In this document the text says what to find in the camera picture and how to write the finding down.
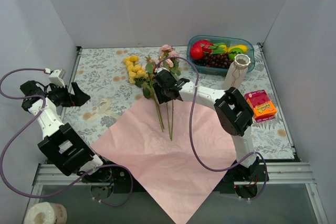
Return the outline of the pink rose stem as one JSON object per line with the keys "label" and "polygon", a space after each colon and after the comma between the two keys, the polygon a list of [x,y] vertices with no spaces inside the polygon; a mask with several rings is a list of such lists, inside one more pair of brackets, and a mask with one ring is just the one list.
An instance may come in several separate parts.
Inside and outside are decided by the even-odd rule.
{"label": "pink rose stem", "polygon": [[[142,91],[143,95],[147,99],[152,99],[154,101],[155,110],[157,113],[157,118],[159,120],[159,124],[161,127],[161,131],[164,132],[164,122],[163,116],[161,113],[158,96],[155,94],[154,85],[156,82],[154,81],[154,67],[156,66],[153,60],[149,60],[145,65],[146,79],[142,83]],[[173,123],[174,123],[174,102],[171,102],[171,105],[166,104],[166,115],[167,115],[167,126],[170,140],[173,139]]]}
{"label": "pink rose stem", "polygon": [[[178,52],[169,45],[163,45],[159,50],[159,60],[162,60],[160,67],[166,68],[175,79],[181,74],[179,69],[179,59],[175,58],[179,56]],[[174,102],[168,102],[166,104],[167,113],[167,125],[169,131],[169,138],[173,140],[173,123],[174,123]]]}

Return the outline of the cream printed ribbon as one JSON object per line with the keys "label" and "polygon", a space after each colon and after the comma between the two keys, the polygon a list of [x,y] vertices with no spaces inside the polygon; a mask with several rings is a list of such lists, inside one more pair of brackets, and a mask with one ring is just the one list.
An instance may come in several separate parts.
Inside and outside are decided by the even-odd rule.
{"label": "cream printed ribbon", "polygon": [[109,108],[112,105],[112,100],[110,98],[103,98],[98,105],[98,110],[95,114],[93,114],[89,119],[86,120],[87,123],[91,123],[97,119],[99,119],[104,114],[118,120],[120,115],[111,111]]}

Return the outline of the purple and pink wrapping paper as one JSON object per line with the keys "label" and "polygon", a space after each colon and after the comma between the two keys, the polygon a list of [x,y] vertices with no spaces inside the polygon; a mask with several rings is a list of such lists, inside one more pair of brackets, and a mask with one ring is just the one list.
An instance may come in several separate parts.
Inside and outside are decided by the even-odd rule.
{"label": "purple and pink wrapping paper", "polygon": [[[154,102],[141,98],[92,144],[95,152],[128,168],[175,223],[187,223],[225,175],[204,168],[192,151],[191,105],[174,102],[172,141],[161,131]],[[223,169],[235,161],[232,137],[214,110],[195,105],[192,136],[208,167]]]}

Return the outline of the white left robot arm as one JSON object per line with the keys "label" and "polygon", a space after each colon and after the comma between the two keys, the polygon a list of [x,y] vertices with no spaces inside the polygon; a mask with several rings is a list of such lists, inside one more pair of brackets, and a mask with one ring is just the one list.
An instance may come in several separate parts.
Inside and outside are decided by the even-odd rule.
{"label": "white left robot arm", "polygon": [[90,96],[75,82],[71,83],[73,94],[68,92],[66,86],[58,87],[52,83],[49,86],[51,90],[47,91],[34,80],[20,86],[21,92],[29,96],[23,100],[22,108],[32,115],[41,113],[37,121],[43,140],[38,143],[38,148],[66,176],[88,172],[100,182],[108,181],[112,175],[111,168],[57,114],[58,106],[82,106],[90,100]]}

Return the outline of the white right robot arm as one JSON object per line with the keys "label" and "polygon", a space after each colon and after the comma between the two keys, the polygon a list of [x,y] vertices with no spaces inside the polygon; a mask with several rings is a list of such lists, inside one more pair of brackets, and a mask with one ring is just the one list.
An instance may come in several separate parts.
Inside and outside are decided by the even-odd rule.
{"label": "white right robot arm", "polygon": [[[213,172],[232,170],[232,176],[251,180],[257,174],[260,156],[256,154],[251,135],[254,112],[238,89],[216,90],[199,86],[185,78],[176,80],[166,68],[154,71],[154,91],[160,104],[173,100],[191,102],[189,135],[192,151],[197,161]],[[195,104],[214,110],[220,125],[232,136],[236,151],[236,163],[228,168],[214,169],[205,165],[199,158],[192,136],[192,118]]]}

